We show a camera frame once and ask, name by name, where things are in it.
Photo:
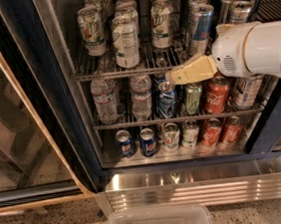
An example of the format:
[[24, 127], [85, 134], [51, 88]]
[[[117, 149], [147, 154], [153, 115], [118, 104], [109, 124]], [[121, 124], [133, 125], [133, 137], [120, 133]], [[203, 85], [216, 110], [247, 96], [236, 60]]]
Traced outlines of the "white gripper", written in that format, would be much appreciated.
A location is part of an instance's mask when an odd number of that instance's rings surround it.
[[217, 38], [211, 45], [211, 56], [194, 55], [166, 72], [166, 79], [173, 85], [187, 85], [212, 79], [217, 72], [227, 77], [250, 78], [253, 74], [245, 63], [244, 49], [248, 36], [259, 22], [221, 24], [216, 26]]

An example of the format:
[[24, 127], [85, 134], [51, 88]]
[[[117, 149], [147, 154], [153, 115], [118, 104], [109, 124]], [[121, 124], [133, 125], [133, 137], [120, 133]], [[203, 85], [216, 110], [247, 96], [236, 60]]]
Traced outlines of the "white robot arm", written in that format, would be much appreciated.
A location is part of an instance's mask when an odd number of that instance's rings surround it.
[[187, 85], [223, 76], [251, 78], [255, 75], [281, 79], [281, 21], [221, 24], [211, 54], [196, 53], [184, 64], [166, 72], [173, 85]]

